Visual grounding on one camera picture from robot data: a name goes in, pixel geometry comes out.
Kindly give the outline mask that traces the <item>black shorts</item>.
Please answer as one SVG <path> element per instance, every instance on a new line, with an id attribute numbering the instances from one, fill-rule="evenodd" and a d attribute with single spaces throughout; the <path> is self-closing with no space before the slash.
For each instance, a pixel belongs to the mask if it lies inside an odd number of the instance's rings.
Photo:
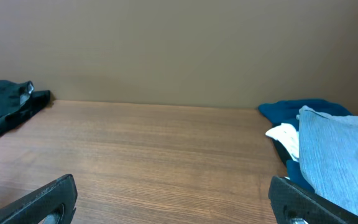
<path id="1" fill-rule="evenodd" d="M 50 103 L 50 91 L 35 91 L 31 81 L 0 80 L 0 136 L 31 119 Z"/>

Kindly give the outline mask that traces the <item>light blue denim jeans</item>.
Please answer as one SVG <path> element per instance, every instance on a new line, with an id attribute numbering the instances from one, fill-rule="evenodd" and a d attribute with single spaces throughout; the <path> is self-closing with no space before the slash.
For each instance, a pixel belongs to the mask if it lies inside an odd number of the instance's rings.
<path id="1" fill-rule="evenodd" d="M 333 116 L 303 106 L 300 167 L 316 194 L 358 215 L 358 116 Z"/>

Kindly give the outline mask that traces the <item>black garment under pile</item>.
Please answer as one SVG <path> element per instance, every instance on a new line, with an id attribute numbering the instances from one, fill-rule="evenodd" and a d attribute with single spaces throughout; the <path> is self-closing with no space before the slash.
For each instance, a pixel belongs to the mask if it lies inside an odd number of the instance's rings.
<path id="1" fill-rule="evenodd" d="M 287 161 L 291 160 L 292 157 L 290 153 L 287 151 L 287 149 L 284 147 L 282 143 L 280 143 L 278 140 L 272 140 L 273 146 L 275 147 L 275 150 L 280 158 L 280 160 L 283 162 L 284 166 L 287 166 Z"/>

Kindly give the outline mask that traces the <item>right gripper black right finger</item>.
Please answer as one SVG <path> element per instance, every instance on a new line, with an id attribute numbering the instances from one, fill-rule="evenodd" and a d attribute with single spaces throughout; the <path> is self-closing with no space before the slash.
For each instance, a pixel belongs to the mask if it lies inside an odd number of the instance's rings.
<path id="1" fill-rule="evenodd" d="M 358 224 L 357 215 L 284 177 L 272 177 L 268 198 L 278 224 Z"/>

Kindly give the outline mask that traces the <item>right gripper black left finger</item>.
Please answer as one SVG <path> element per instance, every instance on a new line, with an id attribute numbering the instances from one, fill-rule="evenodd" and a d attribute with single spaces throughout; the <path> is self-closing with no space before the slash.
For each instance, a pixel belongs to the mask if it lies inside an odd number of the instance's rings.
<path id="1" fill-rule="evenodd" d="M 74 177 L 65 174 L 0 209 L 3 223 L 70 224 L 78 192 Z"/>

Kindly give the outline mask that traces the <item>white garment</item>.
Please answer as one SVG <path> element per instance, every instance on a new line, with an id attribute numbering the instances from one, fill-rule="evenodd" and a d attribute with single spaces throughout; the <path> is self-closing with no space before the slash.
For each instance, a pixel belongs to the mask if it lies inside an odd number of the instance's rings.
<path id="1" fill-rule="evenodd" d="M 292 124 L 282 123 L 269 129 L 265 135 L 278 140 L 290 153 L 292 160 L 299 161 L 299 133 Z"/>

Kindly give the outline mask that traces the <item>blue garment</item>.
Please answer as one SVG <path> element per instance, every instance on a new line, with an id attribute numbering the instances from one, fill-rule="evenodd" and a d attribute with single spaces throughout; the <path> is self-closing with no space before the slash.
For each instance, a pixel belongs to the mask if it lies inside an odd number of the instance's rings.
<path id="1" fill-rule="evenodd" d="M 259 105 L 258 110 L 272 123 L 272 127 L 288 123 L 292 124 L 299 133 L 299 120 L 296 116 L 299 115 L 299 110 L 303 106 L 308 106 L 317 112 L 328 113 L 333 116 L 351 115 L 351 112 L 345 107 L 322 99 L 284 100 L 276 103 L 266 103 Z M 289 179 L 292 182 L 310 192 L 314 192 L 314 188 L 305 180 L 301 173 L 299 161 L 287 161 L 286 168 Z"/>

